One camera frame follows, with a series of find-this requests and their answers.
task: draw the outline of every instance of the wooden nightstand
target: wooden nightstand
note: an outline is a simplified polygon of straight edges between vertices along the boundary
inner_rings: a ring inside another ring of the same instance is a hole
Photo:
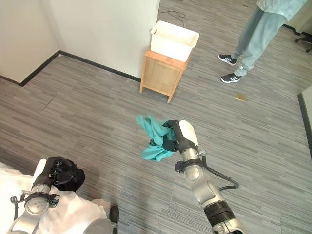
[[[190,57],[186,62],[158,54],[151,50],[145,52],[141,78],[140,93],[148,88],[169,96],[171,101],[176,87],[185,71]]]

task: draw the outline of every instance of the white fabric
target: white fabric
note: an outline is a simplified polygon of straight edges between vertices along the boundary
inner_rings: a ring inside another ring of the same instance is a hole
[[[14,205],[10,197],[20,198],[22,190],[30,190],[35,178],[42,172],[46,160],[42,159],[34,177],[20,171],[8,169],[0,163],[0,234],[5,234],[13,223]],[[52,187],[51,194],[60,195],[59,203],[50,208],[40,222],[37,234],[82,234],[95,219],[106,218],[106,212],[96,204],[79,197],[74,192],[59,191]],[[19,204],[18,217],[24,211],[24,203]]]

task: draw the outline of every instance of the black cable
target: black cable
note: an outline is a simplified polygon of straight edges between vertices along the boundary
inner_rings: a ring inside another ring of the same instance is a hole
[[[11,202],[14,204],[14,221],[18,218],[18,203],[24,202],[27,199],[25,199],[25,195],[22,194],[20,196],[20,200],[18,201],[18,198],[16,196],[11,197]]]
[[[184,18],[185,17],[184,13],[178,12],[178,11],[159,11],[159,13],[168,13],[172,17],[180,20],[182,22],[182,28],[184,28],[184,22],[183,22],[183,20],[180,19],[180,18]]]
[[[228,176],[222,174],[221,172],[218,172],[217,170],[208,167],[205,156],[202,157],[202,162],[203,162],[203,166],[206,170],[210,171],[211,173],[215,174],[216,176],[218,176],[218,177],[220,177],[220,178],[222,178],[222,179],[233,184],[232,186],[221,187],[221,188],[219,188],[219,191],[222,191],[225,189],[238,189],[239,188],[239,183],[236,182],[235,180],[231,179],[231,177],[228,177]]]

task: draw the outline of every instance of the white box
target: white box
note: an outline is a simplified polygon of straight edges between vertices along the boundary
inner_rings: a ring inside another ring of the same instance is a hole
[[[158,21],[151,30],[151,50],[185,62],[192,49],[196,46],[199,33]]]

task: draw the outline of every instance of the jeans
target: jeans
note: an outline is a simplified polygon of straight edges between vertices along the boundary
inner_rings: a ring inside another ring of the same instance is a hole
[[[264,12],[257,7],[239,38],[235,53],[231,55],[233,59],[241,55],[243,57],[242,65],[235,71],[235,75],[245,76],[254,67],[256,60],[285,22],[284,16]]]

